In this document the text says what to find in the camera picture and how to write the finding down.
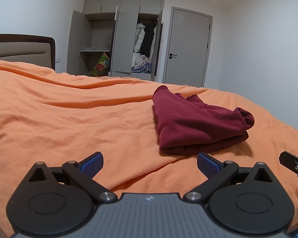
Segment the maroon red garment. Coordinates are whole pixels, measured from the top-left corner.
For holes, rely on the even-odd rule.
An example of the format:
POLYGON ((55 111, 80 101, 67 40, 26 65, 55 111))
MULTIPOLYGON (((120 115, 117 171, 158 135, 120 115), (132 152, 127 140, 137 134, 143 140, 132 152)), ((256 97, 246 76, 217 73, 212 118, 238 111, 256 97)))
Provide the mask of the maroon red garment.
POLYGON ((170 155, 211 153, 244 142, 254 116, 237 107, 204 103, 197 95, 184 97, 162 85, 152 97, 159 148, 170 155))

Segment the pile of clothes in wardrobe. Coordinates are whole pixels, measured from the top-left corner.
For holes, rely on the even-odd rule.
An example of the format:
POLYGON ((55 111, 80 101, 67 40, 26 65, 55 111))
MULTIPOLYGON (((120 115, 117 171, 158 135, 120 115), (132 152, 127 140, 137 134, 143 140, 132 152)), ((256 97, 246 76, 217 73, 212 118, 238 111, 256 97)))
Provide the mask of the pile of clothes in wardrobe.
POLYGON ((152 62, 145 55, 140 53, 133 53, 132 57, 132 73, 150 74, 152 70, 152 62))

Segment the orange bed sheet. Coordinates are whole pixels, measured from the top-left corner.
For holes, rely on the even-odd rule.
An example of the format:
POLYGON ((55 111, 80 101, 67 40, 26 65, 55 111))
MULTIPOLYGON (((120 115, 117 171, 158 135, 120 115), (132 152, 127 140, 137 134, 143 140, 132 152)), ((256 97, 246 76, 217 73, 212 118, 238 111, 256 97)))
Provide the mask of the orange bed sheet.
MULTIPOLYGON (((0 61, 0 233, 14 231, 6 205, 30 167, 37 161, 61 166, 80 161, 96 151, 104 155, 104 168, 94 180, 120 196, 128 193, 184 195, 207 178, 197 169, 196 156, 163 154, 158 145, 152 96, 160 84, 129 78, 74 76, 34 64, 0 61)), ((294 204, 288 228, 298 228, 298 178, 280 165, 279 154, 298 156, 298 130, 276 119, 266 109, 235 93, 167 84, 172 93, 197 95, 209 105, 230 110, 243 108, 255 117, 249 138, 214 152, 220 161, 232 160, 243 167, 263 161, 281 182, 294 204)), ((109 237, 184 237, 175 216, 107 217, 109 237), (127 234, 114 224, 148 223, 127 234)))

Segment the colourful bag in wardrobe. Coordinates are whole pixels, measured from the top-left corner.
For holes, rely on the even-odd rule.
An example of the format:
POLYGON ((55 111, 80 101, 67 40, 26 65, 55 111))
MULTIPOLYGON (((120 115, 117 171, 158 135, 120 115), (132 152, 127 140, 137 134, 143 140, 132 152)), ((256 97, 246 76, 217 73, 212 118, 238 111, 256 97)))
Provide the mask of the colourful bag in wardrobe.
POLYGON ((92 77, 103 77, 107 76, 110 69, 110 58, 104 52, 96 65, 94 66, 93 70, 91 71, 90 76, 92 77))

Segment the brown padded headboard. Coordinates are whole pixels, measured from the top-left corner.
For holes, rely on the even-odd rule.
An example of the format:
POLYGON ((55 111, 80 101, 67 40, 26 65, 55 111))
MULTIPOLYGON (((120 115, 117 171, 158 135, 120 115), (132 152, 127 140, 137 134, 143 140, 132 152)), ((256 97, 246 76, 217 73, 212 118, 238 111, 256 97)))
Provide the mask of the brown padded headboard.
POLYGON ((0 60, 55 69, 55 40, 48 36, 0 34, 0 60))

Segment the grey room door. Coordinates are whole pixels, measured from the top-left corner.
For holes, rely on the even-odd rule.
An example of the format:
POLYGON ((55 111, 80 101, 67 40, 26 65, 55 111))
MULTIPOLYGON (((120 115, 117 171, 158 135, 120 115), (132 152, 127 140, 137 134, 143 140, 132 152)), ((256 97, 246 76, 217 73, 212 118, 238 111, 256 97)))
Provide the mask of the grey room door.
POLYGON ((172 8, 164 83, 204 85, 213 17, 172 8))

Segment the grey wardrobe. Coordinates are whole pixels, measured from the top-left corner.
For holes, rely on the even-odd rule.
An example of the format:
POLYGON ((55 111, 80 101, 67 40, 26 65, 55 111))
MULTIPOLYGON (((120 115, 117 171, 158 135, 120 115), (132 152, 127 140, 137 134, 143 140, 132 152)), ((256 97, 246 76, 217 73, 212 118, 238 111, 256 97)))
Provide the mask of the grey wardrobe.
POLYGON ((159 60, 165 0, 84 0, 81 12, 71 18, 67 73, 89 75, 105 52, 110 58, 108 76, 153 81, 159 60), (136 26, 155 22, 149 60, 150 74, 132 73, 136 26))

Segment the hanging black garment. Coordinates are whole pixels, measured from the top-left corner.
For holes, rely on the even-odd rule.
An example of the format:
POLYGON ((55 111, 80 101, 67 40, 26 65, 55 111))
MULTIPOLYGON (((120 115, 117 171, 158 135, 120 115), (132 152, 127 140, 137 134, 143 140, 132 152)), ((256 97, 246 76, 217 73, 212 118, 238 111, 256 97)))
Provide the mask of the hanging black garment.
POLYGON ((143 39, 141 47, 140 47, 140 53, 141 53, 141 55, 144 55, 147 58, 150 57, 155 27, 156 27, 156 23, 150 22, 149 24, 147 24, 145 26, 145 29, 144 29, 145 35, 144 35, 144 39, 143 39))

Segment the hanging white jacket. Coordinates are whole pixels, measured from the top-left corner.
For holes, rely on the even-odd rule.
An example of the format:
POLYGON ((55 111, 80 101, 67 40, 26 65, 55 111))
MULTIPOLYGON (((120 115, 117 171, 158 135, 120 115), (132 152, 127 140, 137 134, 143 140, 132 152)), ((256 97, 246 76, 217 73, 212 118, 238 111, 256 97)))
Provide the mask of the hanging white jacket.
POLYGON ((135 38, 134 38, 134 52, 140 52, 140 48, 145 36, 145 25, 142 23, 138 23, 136 26, 135 31, 135 38))

